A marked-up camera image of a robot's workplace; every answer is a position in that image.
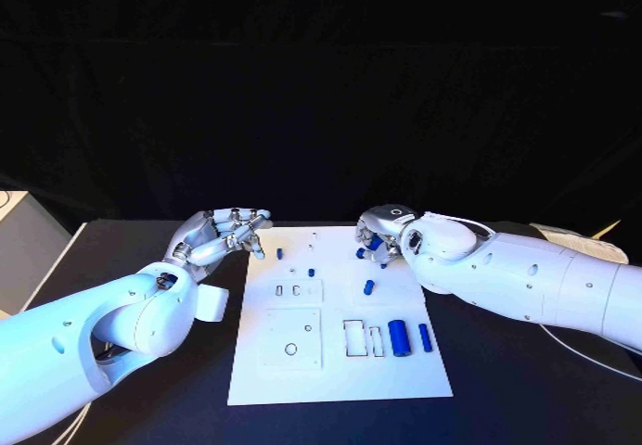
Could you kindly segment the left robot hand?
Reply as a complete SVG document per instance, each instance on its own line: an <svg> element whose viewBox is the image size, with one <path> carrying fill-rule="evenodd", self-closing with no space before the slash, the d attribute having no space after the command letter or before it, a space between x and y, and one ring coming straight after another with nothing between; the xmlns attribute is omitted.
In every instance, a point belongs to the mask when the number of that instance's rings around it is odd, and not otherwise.
<svg viewBox="0 0 642 445"><path fill-rule="evenodd" d="M265 257L256 231L269 227L268 210L199 211L174 231L163 261L184 269L193 281L200 282L232 252L245 250L258 260Z"/></svg>

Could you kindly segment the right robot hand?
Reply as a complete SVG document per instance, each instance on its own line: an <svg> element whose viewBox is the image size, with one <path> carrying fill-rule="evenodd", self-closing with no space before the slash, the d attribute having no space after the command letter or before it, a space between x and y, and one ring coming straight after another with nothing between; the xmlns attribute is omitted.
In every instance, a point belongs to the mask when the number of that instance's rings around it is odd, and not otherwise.
<svg viewBox="0 0 642 445"><path fill-rule="evenodd" d="M418 218L408 207L385 204L369 208L359 216L356 241L357 258L388 265L401 257L401 236L406 225Z"/></svg>

